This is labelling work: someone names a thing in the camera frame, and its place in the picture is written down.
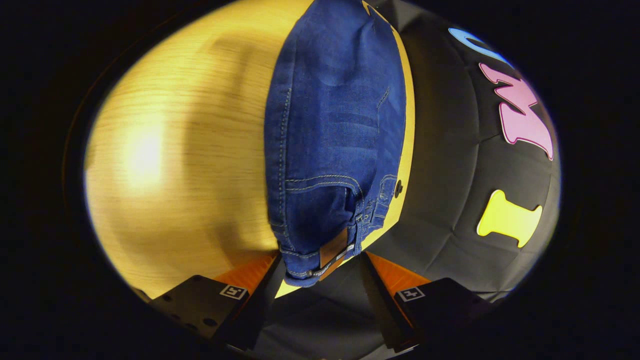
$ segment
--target wooden surface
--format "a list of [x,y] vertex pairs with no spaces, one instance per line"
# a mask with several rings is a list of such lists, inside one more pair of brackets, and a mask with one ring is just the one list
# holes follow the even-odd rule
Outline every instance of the wooden surface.
[[[277,249],[264,107],[280,48],[310,3],[241,0],[203,16],[144,55],[100,109],[84,164],[94,228],[120,275],[150,298]],[[405,193],[365,245],[397,222]]]

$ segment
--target blue denim jeans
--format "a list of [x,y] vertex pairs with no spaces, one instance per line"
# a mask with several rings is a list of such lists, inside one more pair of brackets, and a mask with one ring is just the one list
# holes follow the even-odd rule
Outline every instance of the blue denim jeans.
[[315,0],[273,72],[264,123],[268,215],[294,286],[316,283],[318,250],[345,228],[345,259],[359,254],[394,196],[404,76],[390,25],[369,13],[360,0]]

